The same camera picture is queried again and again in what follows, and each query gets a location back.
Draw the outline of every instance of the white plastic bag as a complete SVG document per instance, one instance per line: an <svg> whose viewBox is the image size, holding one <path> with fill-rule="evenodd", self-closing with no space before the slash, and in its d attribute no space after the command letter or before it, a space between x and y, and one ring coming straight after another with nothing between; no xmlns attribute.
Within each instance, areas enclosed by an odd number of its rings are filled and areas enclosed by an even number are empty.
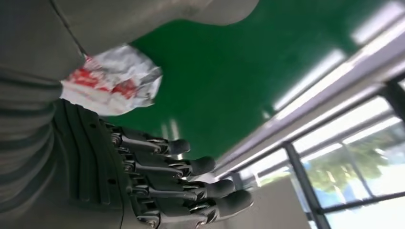
<svg viewBox="0 0 405 229"><path fill-rule="evenodd" d="M66 80L61 98L97 112L116 116L153 104L161 69L142 53L122 45L94 57Z"/></svg>

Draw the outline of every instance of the tree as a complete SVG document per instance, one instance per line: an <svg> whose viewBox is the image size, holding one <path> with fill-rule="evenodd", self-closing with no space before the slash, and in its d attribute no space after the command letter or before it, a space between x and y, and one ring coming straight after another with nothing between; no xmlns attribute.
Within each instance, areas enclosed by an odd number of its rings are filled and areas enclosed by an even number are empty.
<svg viewBox="0 0 405 229"><path fill-rule="evenodd" d="M347 148L342 147L311 160L307 173L312 185L325 192L335 192L336 189L345 189L351 180L358 179L348 153L352 155L364 178L380 177L379 167L388 163L376 149L388 149L404 142L395 136L394 128L389 127L353 142Z"/></svg>

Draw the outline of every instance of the green floor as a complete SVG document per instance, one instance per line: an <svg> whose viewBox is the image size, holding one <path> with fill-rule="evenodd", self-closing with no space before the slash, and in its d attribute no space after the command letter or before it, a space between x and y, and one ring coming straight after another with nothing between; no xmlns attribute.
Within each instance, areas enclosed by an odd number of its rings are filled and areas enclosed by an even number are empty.
<svg viewBox="0 0 405 229"><path fill-rule="evenodd" d="M386 1L261 0L244 21L175 21L133 45L163 69L156 104L111 121L190 141L188 158L219 157L275 113L274 104Z"/></svg>

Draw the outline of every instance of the metal window frame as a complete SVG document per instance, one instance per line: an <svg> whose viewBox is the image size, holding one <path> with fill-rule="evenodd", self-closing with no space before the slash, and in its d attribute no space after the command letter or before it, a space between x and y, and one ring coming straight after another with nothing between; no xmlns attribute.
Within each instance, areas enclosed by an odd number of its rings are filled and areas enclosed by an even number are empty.
<svg viewBox="0 0 405 229"><path fill-rule="evenodd" d="M297 176L299 184L301 186L301 189L303 191L304 197L306 202L308 203L308 207L310 212L307 212L307 217L310 218L315 222L317 225L318 229L330 229L329 222L326 218L326 214L332 213L332 212L338 212L342 211L345 209L350 209L350 208L356 208L360 206L365 206L365 205L370 205L373 203L377 203L380 201L385 201L385 200L390 200L390 199L395 199L395 198L402 198L405 197L405 191L400 192L400 193L394 193L394 194L389 194L389 195L380 195L380 196L374 196L372 195L370 198L363 199L363 200L358 200L358 201L353 201L350 203L346 204L340 204L332 207L327 207L323 208L318 200L318 197L315 194L315 191L312 187L312 184L309 180L308 174L303 166L303 163L301 161L301 158L310 155L313 152L316 152L316 149L322 149L326 147L327 145L332 144L333 142L336 142L337 138L342 139L343 135L351 135L356 132L361 131L362 129L365 129L372 125L375 122L384 120L388 118L391 115L396 115L398 116L402 122L405 124L405 90L399 85L399 83L405 80L405 73L400 74L396 78L393 78L387 82L384 83L384 87L381 89L377 90L376 92L368 95L367 97L364 97L363 99L349 105L348 107L342 109L341 111L336 112L335 114L331 115L330 117L325 118L324 120L320 121L319 123L311 126L310 128L304 130L303 132L299 133L298 135L292 137L288 141L285 141L274 148L268 150L267 152L255 157L251 161L247 162L246 164L240 166L237 168L237 170L234 170L230 173L226 173L225 175L221 176L220 179L232 176L234 177L235 175L241 180L239 171L242 169L248 168L249 166L253 165L254 163L262 160L263 158L277 152L278 150L284 148L288 160L281 162L277 165L272 166L269 169L266 169L265 171L262 171L258 173L260 174L259 177L265 176L266 174L269 174L270 172L276 171L277 169L283 167L283 166L288 166L291 164L295 176ZM386 112L378 115L377 117L374 117L367 122L364 122L360 125L351 127L349 130L342 132L338 134L337 136L328 139L324 142L319 143L316 146L311 147L310 149L305 150L304 152L298 154L293 146L293 142L298 140L299 138L323 127L324 125L327 125L328 123L332 122L333 120L343 116L344 114L348 113L349 111L359 107L360 105L372 100L373 98L381 96L383 97L392 107L393 112Z"/></svg>

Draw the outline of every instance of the window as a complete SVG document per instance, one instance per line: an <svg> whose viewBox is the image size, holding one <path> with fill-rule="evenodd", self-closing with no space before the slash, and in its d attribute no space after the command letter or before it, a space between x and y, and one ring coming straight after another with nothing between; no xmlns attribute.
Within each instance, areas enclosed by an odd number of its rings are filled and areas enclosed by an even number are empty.
<svg viewBox="0 0 405 229"><path fill-rule="evenodd" d="M293 145L324 208L405 191L405 127L381 97Z"/></svg>
<svg viewBox="0 0 405 229"><path fill-rule="evenodd" d="M338 134L341 134L351 127L366 122L381 113L390 111L391 108L386 100L377 97L368 103L348 112L329 124L303 136L293 143L298 153L318 145Z"/></svg>
<svg viewBox="0 0 405 229"><path fill-rule="evenodd" d="M405 191L398 182L405 174L405 128L390 117L343 140L371 192L385 195Z"/></svg>
<svg viewBox="0 0 405 229"><path fill-rule="evenodd" d="M285 149L279 149L249 167L242 169L240 171L241 179L246 180L251 177L257 177L259 173L282 162L287 162L287 160Z"/></svg>
<svg viewBox="0 0 405 229"><path fill-rule="evenodd" d="M375 204L346 209L326 215L331 229L402 229L405 198L396 198Z"/></svg>

